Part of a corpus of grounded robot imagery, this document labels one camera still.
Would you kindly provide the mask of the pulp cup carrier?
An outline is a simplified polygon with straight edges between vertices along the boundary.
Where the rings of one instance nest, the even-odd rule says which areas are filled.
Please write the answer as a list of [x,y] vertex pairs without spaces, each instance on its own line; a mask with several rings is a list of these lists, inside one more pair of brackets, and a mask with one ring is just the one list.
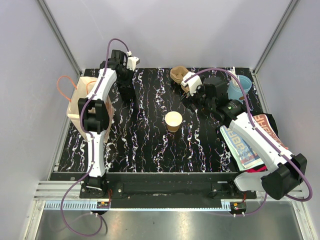
[[182,88],[182,90],[185,92],[185,93],[188,93],[190,91],[189,87],[186,86],[184,87],[182,85],[182,80],[184,78],[184,76],[189,72],[189,70],[187,68],[185,68],[184,66],[176,66],[176,67],[173,67],[171,70],[170,70],[170,77],[171,79],[179,84]]

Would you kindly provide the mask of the single brown paper cup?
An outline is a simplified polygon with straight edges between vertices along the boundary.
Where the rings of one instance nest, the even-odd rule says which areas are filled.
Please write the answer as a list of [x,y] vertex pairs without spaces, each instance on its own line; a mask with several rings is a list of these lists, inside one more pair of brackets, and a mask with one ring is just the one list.
[[177,111],[170,111],[165,115],[165,123],[168,131],[175,133],[179,130],[183,121],[182,115]]

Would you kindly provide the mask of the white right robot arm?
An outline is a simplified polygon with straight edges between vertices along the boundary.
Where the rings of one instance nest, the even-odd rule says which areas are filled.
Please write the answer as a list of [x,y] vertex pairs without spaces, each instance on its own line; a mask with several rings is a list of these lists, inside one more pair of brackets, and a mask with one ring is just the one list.
[[258,155],[266,166],[263,172],[243,171],[227,185],[228,195],[239,198],[245,191],[264,191],[275,200],[287,197],[289,192],[304,180],[307,159],[302,154],[293,155],[275,141],[254,120],[244,100],[231,99],[226,83],[218,77],[201,79],[189,72],[181,81],[189,96],[201,107],[236,133]]

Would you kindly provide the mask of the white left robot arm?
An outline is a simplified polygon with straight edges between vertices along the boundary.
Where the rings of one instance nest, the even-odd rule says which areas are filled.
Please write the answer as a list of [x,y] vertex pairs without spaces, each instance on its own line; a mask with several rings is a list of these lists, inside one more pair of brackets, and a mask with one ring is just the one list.
[[104,165],[104,137],[111,125],[111,117],[106,107],[106,99],[113,85],[117,86],[123,101],[136,97],[133,77],[140,59],[130,51],[112,50],[111,57],[105,61],[105,67],[99,70],[97,81],[84,98],[79,98],[78,111],[80,127],[88,142],[88,169],[80,180],[82,187],[90,189],[97,198],[108,193],[106,168]]

